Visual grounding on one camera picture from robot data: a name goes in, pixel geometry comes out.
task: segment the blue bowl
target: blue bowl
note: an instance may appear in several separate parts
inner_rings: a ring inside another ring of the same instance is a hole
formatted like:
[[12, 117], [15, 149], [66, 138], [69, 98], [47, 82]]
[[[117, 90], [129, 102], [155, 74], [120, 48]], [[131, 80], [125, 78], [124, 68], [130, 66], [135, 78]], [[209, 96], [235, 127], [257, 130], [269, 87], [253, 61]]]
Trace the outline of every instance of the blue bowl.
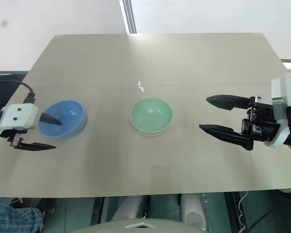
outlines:
[[39, 122], [40, 133], [45, 137], [68, 138], [79, 133], [86, 124], [87, 117], [82, 105], [73, 100], [53, 104], [44, 113], [58, 119], [62, 125]]

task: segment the person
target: person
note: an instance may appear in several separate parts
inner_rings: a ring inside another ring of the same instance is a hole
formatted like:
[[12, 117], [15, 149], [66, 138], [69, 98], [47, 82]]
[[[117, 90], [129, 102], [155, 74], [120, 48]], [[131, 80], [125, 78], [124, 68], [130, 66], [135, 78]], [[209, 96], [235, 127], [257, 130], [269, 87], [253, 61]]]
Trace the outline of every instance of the person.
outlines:
[[39, 233], [45, 219], [54, 212], [55, 198], [43, 198], [35, 208], [23, 208], [22, 199], [10, 204], [0, 201], [0, 233]]

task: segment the table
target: table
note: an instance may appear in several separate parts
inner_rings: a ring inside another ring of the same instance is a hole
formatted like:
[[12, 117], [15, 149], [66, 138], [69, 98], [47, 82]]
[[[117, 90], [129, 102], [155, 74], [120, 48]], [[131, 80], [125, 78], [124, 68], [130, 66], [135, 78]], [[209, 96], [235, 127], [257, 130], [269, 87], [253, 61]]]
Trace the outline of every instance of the table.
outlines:
[[[66, 99], [85, 107], [84, 130], [69, 139], [31, 130], [26, 142], [54, 150], [14, 150], [0, 139], [0, 196], [105, 197], [291, 187], [291, 149], [256, 142], [253, 151], [221, 142], [198, 124], [240, 132], [246, 111], [215, 108], [206, 97], [262, 94], [286, 69], [265, 37], [254, 33], [59, 35], [24, 81], [45, 109]], [[10, 100], [27, 93], [19, 88]], [[156, 137], [128, 118], [145, 97], [170, 103], [174, 120]]]

